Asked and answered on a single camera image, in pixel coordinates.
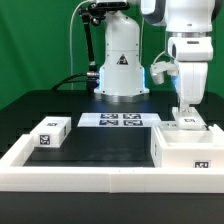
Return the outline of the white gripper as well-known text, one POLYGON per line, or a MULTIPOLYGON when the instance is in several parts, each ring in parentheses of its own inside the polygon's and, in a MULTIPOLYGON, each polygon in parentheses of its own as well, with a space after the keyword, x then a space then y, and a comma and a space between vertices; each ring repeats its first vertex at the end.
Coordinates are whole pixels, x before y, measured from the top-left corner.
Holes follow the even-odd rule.
MULTIPOLYGON (((182 104, 199 104, 204 95, 208 62, 213 58, 210 37, 168 39, 168 54, 177 66, 175 88, 182 104)), ((180 105, 181 114, 196 113, 191 105, 180 105)))

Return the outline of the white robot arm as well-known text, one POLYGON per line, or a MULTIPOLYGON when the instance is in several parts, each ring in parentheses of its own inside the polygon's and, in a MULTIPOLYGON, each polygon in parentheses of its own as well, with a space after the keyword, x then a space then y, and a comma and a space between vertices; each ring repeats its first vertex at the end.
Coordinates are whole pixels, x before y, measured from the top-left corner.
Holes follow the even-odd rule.
POLYGON ((93 6, 105 18, 105 62, 100 67, 99 86, 95 93, 113 100, 136 98, 149 93, 141 66, 140 28, 123 12, 131 5, 140 6, 143 19, 166 28, 170 62, 151 66, 153 81, 164 81, 163 73, 172 76, 179 98, 180 112, 191 114, 191 106, 201 102, 208 62, 213 58, 212 21, 223 0, 93 0, 93 6))

